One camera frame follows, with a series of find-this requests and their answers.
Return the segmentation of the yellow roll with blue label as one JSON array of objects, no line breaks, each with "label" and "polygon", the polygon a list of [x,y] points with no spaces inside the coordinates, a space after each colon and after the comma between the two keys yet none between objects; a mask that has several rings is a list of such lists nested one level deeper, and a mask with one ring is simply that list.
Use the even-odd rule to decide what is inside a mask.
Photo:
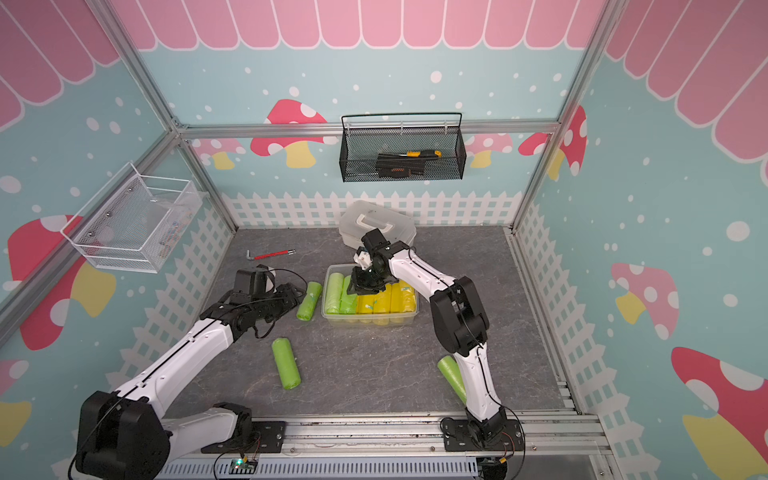
[{"label": "yellow roll with blue label", "polygon": [[392,285],[390,297],[390,312],[402,313],[402,290],[399,283]]}]

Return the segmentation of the light green roll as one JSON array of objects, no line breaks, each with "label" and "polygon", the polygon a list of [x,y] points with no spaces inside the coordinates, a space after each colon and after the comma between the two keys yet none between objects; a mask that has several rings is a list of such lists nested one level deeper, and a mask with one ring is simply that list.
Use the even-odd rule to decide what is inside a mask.
[{"label": "light green roll", "polygon": [[344,275],[339,272],[331,273],[326,283],[324,312],[336,315],[340,313]]}]

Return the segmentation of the clear plastic storage box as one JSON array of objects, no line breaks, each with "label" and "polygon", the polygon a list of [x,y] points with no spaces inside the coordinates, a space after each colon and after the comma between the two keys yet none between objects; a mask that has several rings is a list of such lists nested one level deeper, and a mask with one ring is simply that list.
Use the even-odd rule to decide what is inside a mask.
[{"label": "clear plastic storage box", "polygon": [[332,325],[399,327],[411,324],[419,312],[415,289],[399,281],[373,295],[348,293],[353,264],[331,265],[322,290],[321,314]]}]

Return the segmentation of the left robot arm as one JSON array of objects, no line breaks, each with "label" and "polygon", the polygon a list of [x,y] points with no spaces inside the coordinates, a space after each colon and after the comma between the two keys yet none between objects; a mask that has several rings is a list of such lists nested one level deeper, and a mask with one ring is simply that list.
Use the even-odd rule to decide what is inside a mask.
[{"label": "left robot arm", "polygon": [[97,391],[80,409],[77,447],[68,471],[99,479],[153,479],[170,462],[210,445],[253,448],[252,411],[219,402],[204,412],[168,419],[184,388],[258,322],[276,322],[304,300],[307,281],[280,283],[260,264],[240,270],[232,289],[211,303],[191,330],[150,366],[111,392]]}]

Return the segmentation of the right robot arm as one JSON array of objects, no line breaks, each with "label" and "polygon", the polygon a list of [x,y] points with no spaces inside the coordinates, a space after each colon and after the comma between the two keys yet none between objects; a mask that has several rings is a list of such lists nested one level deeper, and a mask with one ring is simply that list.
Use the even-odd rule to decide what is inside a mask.
[{"label": "right robot arm", "polygon": [[404,281],[429,301],[437,340],[457,362],[466,390],[471,438],[483,447],[498,440],[508,417],[490,373],[489,319],[472,280],[440,272],[407,243],[392,243],[378,229],[363,235],[354,261],[351,293],[372,295]]}]

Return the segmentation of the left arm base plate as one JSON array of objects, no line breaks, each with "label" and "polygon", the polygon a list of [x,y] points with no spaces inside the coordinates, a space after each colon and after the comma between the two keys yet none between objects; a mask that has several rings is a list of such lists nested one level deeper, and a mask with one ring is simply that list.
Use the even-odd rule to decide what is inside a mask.
[{"label": "left arm base plate", "polygon": [[201,449],[203,454],[222,453],[281,453],[286,438],[285,421],[253,421],[249,433]]}]

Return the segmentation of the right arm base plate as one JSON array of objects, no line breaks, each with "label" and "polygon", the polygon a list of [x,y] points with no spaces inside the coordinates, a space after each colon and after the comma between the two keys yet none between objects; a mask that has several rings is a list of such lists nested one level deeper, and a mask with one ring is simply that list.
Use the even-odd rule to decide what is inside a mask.
[{"label": "right arm base plate", "polygon": [[444,417],[439,427],[447,452],[491,451],[517,454],[525,448],[524,434],[517,420],[508,420],[501,433],[492,440],[481,440],[467,419]]}]

